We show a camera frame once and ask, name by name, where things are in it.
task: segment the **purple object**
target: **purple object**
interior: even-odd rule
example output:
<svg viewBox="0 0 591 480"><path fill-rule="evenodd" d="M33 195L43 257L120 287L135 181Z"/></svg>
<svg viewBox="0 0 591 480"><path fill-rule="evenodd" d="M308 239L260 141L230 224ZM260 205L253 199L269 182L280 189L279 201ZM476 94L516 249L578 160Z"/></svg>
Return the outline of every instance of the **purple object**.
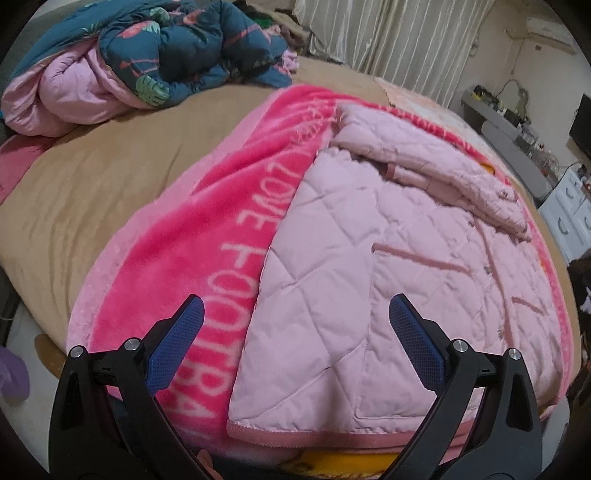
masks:
<svg viewBox="0 0 591 480"><path fill-rule="evenodd" d="M0 346L0 395L25 400L30 392L31 384L25 362Z"/></svg>

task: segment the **cabinet drawer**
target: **cabinet drawer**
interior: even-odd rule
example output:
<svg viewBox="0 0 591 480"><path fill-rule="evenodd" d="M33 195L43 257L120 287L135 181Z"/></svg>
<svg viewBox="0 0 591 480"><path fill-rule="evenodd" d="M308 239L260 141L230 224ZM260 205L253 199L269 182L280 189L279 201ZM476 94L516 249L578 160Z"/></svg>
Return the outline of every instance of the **cabinet drawer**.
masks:
<svg viewBox="0 0 591 480"><path fill-rule="evenodd" d="M588 249L586 242L581 238L574 222L558 204L544 203L540 213L548 223L550 232L556 240L566 262L580 258Z"/></svg>
<svg viewBox="0 0 591 480"><path fill-rule="evenodd" d="M591 247L591 203L588 200L573 215L573 223L582 240Z"/></svg>
<svg viewBox="0 0 591 480"><path fill-rule="evenodd" d="M566 213L576 212L585 200L581 186L581 181L571 170L566 171L564 178L556 186L554 194Z"/></svg>

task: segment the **drawer handle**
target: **drawer handle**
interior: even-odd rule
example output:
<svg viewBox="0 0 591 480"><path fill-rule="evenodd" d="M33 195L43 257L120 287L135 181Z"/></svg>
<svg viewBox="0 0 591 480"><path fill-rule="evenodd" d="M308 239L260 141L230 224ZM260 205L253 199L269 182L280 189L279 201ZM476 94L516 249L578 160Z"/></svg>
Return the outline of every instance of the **drawer handle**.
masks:
<svg viewBox="0 0 591 480"><path fill-rule="evenodd" d="M558 230L560 230L560 233L562 233L563 235L568 235L569 231L566 228L563 230L561 222L562 222L562 218L559 218L558 219Z"/></svg>

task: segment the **pink quilted jacket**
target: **pink quilted jacket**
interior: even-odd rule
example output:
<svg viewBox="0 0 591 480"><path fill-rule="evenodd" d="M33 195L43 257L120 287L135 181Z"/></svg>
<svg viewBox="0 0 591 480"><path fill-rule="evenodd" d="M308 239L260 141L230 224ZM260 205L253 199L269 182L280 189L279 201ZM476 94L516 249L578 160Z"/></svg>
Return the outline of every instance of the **pink quilted jacket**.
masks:
<svg viewBox="0 0 591 480"><path fill-rule="evenodd" d="M513 189L388 113L347 103L339 123L268 253L229 434L267 446L403 446L435 397L390 326L398 293L477 351L520 349L539 405L551 404L560 328Z"/></svg>

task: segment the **air conditioner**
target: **air conditioner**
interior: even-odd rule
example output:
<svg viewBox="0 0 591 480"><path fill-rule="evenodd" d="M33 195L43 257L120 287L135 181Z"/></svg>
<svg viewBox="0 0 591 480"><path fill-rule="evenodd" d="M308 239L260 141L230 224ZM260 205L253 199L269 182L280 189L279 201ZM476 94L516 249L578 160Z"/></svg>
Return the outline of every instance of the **air conditioner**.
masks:
<svg viewBox="0 0 591 480"><path fill-rule="evenodd" d="M529 17L527 19L527 32L529 35L544 37L556 41L562 45L574 48L574 38L566 26L545 20L544 18Z"/></svg>

